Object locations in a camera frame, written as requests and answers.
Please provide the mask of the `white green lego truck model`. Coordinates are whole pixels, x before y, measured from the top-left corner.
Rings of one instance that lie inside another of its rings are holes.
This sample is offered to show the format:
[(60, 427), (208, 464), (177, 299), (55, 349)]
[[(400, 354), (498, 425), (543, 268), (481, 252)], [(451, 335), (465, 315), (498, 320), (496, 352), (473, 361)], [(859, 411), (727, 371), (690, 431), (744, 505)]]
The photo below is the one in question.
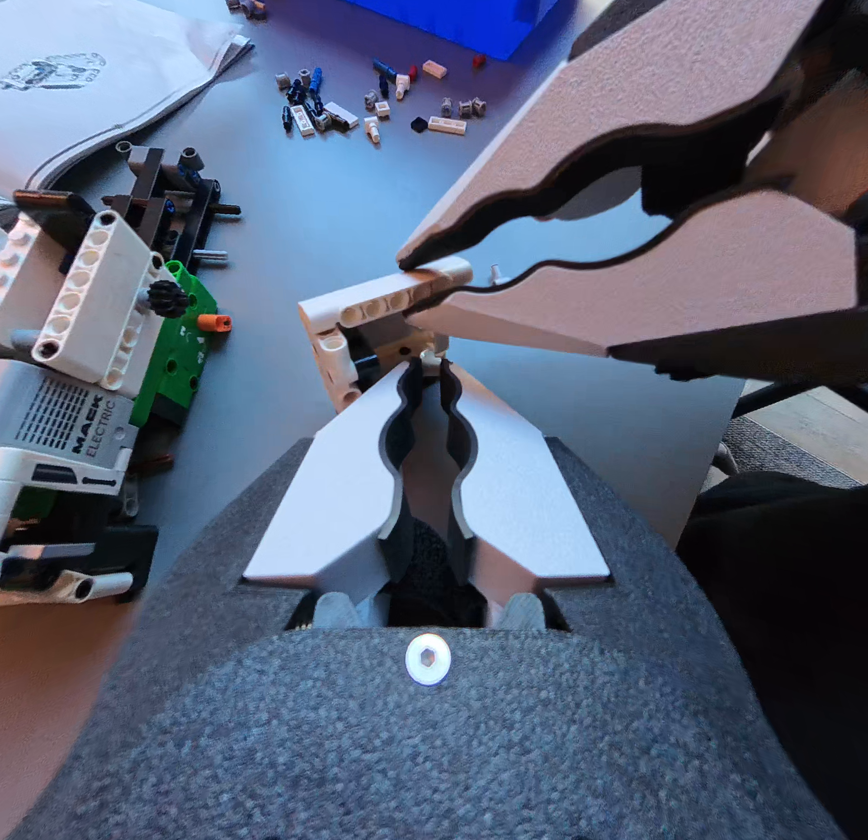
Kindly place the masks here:
[(19, 190), (2, 248), (2, 608), (131, 601), (158, 528), (139, 480), (173, 462), (212, 340), (232, 330), (197, 277), (217, 217), (241, 216), (192, 146), (117, 143), (135, 177), (95, 209)]

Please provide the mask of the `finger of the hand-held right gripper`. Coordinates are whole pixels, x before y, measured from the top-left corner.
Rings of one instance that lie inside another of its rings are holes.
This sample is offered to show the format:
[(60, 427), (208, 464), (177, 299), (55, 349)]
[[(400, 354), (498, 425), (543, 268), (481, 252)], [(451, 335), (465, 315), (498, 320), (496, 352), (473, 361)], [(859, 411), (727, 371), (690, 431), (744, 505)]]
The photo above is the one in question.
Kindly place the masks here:
[(543, 262), (406, 314), (438, 335), (606, 357), (667, 337), (849, 310), (854, 229), (770, 187), (703, 206), (605, 264)]
[(411, 270), (547, 217), (647, 141), (767, 96), (824, 0), (665, 0), (549, 75), (398, 250)]

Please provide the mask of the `pile of small lego parts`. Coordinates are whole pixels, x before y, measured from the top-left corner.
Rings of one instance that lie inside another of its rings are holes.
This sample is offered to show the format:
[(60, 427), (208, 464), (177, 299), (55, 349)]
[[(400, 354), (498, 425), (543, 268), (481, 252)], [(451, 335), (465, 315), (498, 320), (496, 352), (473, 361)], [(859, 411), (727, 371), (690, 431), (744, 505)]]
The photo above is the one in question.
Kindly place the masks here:
[[(265, 21), (267, 6), (264, 0), (225, 0), (230, 13), (241, 14), (249, 21)], [(406, 74), (398, 73), (380, 59), (373, 60), (373, 71), (377, 75), (377, 89), (370, 89), (363, 96), (366, 116), (363, 119), (364, 134), (371, 143), (378, 146), (381, 142), (379, 125), (391, 118), (390, 94), (395, 93), (396, 101), (402, 101), (410, 91), (418, 74), (423, 73), (438, 80), (447, 75), (445, 66), (435, 61), (425, 61), (422, 67), (413, 65)], [(287, 105), (281, 112), (281, 122), (286, 134), (297, 127), (299, 133), (307, 138), (316, 132), (331, 130), (346, 133), (355, 129), (359, 118), (332, 101), (325, 103), (321, 96), (323, 82), (322, 68), (310, 70), (302, 68), (295, 77), (285, 73), (276, 75), (277, 89), (286, 97)], [(411, 123), (416, 133), (437, 132), (456, 136), (466, 133), (469, 118), (483, 118), (487, 111), (485, 100), (474, 97), (458, 102), (458, 117), (453, 116), (453, 100), (446, 96), (440, 104), (440, 113), (429, 118), (417, 117)]]

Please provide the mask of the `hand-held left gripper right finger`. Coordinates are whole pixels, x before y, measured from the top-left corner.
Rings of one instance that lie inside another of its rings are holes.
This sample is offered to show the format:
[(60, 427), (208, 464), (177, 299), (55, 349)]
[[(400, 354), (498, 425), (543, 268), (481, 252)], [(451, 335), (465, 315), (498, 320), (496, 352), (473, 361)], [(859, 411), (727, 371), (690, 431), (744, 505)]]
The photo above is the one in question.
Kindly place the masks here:
[(448, 559), (490, 606), (601, 583), (611, 573), (545, 437), (456, 363), (441, 362), (450, 490)]

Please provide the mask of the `open instruction booklet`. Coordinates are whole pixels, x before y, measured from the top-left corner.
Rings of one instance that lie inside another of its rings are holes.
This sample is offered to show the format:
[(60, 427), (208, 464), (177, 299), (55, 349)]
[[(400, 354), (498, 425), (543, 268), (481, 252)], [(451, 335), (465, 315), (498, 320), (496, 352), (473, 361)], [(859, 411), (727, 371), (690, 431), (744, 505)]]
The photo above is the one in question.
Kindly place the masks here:
[(1, 193), (49, 188), (179, 108), (252, 47), (138, 0), (2, 0)]

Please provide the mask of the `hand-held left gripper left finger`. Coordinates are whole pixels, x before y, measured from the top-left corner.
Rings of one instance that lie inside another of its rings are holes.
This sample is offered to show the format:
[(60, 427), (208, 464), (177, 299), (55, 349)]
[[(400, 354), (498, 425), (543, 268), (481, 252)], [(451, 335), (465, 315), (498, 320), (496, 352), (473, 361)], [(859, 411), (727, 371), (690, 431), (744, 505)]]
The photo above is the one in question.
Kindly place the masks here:
[(402, 464), (415, 444), (416, 360), (400, 363), (313, 438), (243, 573), (257, 585), (345, 595), (387, 625), (414, 549)]

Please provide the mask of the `white lego panel assembly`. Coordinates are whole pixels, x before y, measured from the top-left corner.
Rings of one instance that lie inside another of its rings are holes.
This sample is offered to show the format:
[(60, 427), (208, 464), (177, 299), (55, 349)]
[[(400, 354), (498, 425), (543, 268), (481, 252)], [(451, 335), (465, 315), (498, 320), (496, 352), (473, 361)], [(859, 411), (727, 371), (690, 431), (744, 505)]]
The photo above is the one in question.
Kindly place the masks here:
[(425, 378), (438, 377), (449, 337), (408, 324), (406, 313), (472, 279), (471, 263), (450, 256), (300, 302), (298, 313), (336, 413), (415, 358)]

